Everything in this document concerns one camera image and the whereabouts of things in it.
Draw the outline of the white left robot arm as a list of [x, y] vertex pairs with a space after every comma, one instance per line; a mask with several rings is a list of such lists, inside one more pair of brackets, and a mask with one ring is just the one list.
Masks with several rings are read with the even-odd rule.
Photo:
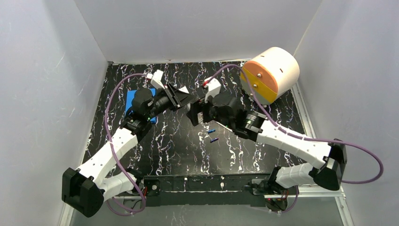
[[124, 121], [109, 141], [77, 169], [68, 168], [62, 176], [62, 201], [86, 217], [95, 215], [102, 204], [126, 191], [137, 191], [145, 205], [145, 196], [138, 183], [143, 176], [137, 170], [121, 169], [121, 173], [107, 178], [109, 171], [120, 166], [120, 159], [146, 136], [152, 127], [151, 119], [169, 109], [176, 111], [188, 105], [194, 95], [186, 88], [171, 84], [157, 89], [135, 92]]

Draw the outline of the white remote control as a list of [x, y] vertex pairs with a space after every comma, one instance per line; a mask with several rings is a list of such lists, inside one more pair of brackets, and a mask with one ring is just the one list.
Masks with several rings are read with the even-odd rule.
[[189, 94], [189, 91], [186, 86], [181, 87], [178, 91], [180, 93]]

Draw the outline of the blue flat box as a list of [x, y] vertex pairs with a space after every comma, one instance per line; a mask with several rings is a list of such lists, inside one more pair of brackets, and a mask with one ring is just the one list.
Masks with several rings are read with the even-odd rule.
[[[132, 106], [132, 100], [135, 97], [135, 93], [137, 92], [137, 90], [129, 90], [127, 92], [127, 96], [126, 96], [126, 107], [125, 107], [125, 116], [128, 114], [128, 110], [131, 108]], [[153, 118], [151, 118], [150, 122], [152, 124], [156, 124], [158, 122], [158, 117], [155, 116]]]

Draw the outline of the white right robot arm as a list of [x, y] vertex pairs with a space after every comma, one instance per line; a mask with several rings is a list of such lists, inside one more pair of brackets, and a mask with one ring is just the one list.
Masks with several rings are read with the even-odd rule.
[[245, 110], [234, 97], [224, 94], [190, 104], [187, 117], [193, 126], [199, 123], [199, 113], [203, 122], [216, 121], [240, 138], [277, 147], [305, 161], [293, 167], [275, 167], [267, 180], [254, 182], [253, 188], [282, 192], [293, 186], [317, 184], [332, 191], [340, 189], [347, 162], [344, 145], [311, 141], [295, 131], [275, 126], [266, 115]]

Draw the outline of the white round drawer cabinet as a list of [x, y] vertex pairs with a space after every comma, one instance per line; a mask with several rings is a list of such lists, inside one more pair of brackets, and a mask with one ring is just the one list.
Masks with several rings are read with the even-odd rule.
[[300, 75], [299, 64], [286, 50], [271, 47], [246, 61], [241, 67], [249, 78], [240, 74], [243, 90], [253, 98], [251, 89], [262, 105], [270, 105], [291, 89]]

